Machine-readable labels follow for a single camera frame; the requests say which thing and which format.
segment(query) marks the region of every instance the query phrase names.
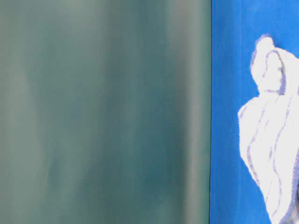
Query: dark edge line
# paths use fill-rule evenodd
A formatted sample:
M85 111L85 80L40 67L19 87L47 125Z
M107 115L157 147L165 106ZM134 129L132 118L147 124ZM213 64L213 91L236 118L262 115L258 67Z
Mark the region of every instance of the dark edge line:
M254 50L254 52L251 53L250 70L251 70L251 68L252 68L252 66L253 66L253 64L254 64L254 60L256 59L256 54L257 54L256 46L258 45L258 43L259 43L262 39L264 39L264 38L266 38L266 37L271 38L272 41L273 41L273 38L270 36L270 34L263 34L263 35L261 35L261 36L256 40L255 47L254 47L255 50Z
M267 202L268 202L268 198L269 198L269 195L270 195L270 191L271 191L272 184L273 184L273 181L271 181L271 183L270 183L270 187L269 187L267 196L266 196L266 198L265 198L265 204L267 204Z
M211 191L211 181L212 181L212 110L213 110L213 0L210 1L210 29L211 29L211 34L210 34L210 40L211 40L211 56L210 56L210 60L211 60L211 81L210 81L210 85L211 85L211 105L210 105L210 173L209 173L209 216L208 216L208 223L210 224L211 222L211 202L212 202L212 191Z
M264 117L264 114L265 114L265 111L266 111L266 107L268 105L269 101L263 106L262 108L262 113L261 113L261 117L258 121L258 125L256 127L256 132L254 133L249 145L247 146L247 150L246 150L246 155L247 155L247 161L248 161L248 164L249 164L249 168L253 174L253 179L255 180L256 184L259 186L260 185L260 182L259 182L259 179L258 179L258 176L257 176L257 173L256 173L256 170L253 166L253 163L252 163L252 158L251 158L251 146L252 144L256 141L256 138L257 138L257 134L259 132L259 127L261 125L261 122L262 122L262 119Z
M278 101L278 98L279 98L279 96L276 98L273 107L276 106L276 103L277 103L277 101ZM266 127L268 126L268 122L269 122L269 121L270 121L270 119L267 121L264 130L266 130ZM270 161L270 159L272 158L272 156L273 156L273 148L272 148L272 146L270 146L270 152L269 152L268 161Z
M296 155L294 168L293 168L291 203L289 205L289 208L285 216L282 217L279 224L282 224L292 213L292 209L294 208L295 205L295 194L297 194L297 190L298 190L298 182L299 182L299 148L297 150L297 155Z

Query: white fabric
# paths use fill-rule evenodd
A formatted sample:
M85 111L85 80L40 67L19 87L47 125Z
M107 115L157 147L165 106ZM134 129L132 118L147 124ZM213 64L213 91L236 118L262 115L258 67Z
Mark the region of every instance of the white fabric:
M251 62L260 94L238 112L240 154L272 224L299 223L298 72L299 59L262 36Z

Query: green panel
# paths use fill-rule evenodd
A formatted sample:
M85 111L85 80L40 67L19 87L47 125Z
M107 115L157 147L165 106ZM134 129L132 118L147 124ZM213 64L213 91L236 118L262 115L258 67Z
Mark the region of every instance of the green panel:
M0 223L208 223L210 2L0 1Z

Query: blue background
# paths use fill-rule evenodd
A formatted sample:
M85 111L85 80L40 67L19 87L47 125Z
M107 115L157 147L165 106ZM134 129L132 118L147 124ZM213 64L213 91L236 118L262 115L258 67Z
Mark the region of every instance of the blue background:
M299 56L299 2L212 1L211 224L269 224L262 194L239 154L237 112L258 96L249 70L262 34Z

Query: crumpled white cloth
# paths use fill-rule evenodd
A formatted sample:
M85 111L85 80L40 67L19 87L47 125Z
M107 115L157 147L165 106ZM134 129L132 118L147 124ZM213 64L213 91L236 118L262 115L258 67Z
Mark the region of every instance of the crumpled white cloth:
M299 59L263 35L252 55L259 96L238 112L240 154L272 224L299 224Z

